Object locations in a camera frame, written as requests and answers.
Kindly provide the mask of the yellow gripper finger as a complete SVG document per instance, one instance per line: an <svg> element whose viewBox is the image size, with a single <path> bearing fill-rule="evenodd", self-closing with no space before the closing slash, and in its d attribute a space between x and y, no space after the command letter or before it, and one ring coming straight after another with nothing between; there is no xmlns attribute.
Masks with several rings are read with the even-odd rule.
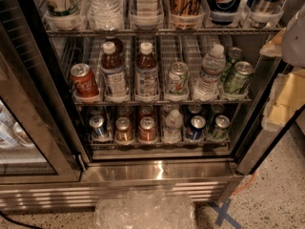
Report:
<svg viewBox="0 0 305 229"><path fill-rule="evenodd" d="M280 73L274 80L263 111L261 126L275 132L283 128L305 104L305 70Z"/></svg>
<svg viewBox="0 0 305 229"><path fill-rule="evenodd" d="M269 40L259 51L260 54L269 57L281 57L281 44L286 29L282 29L271 40Z"/></svg>

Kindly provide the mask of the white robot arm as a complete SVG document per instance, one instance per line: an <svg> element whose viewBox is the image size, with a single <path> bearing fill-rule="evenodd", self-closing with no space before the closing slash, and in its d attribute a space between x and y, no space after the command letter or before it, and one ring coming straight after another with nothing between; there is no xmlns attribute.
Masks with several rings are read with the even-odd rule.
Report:
<svg viewBox="0 0 305 229"><path fill-rule="evenodd" d="M260 53L279 56L285 63L297 67L296 71L276 77L263 111L262 128L276 132L305 104L305 5Z"/></svg>

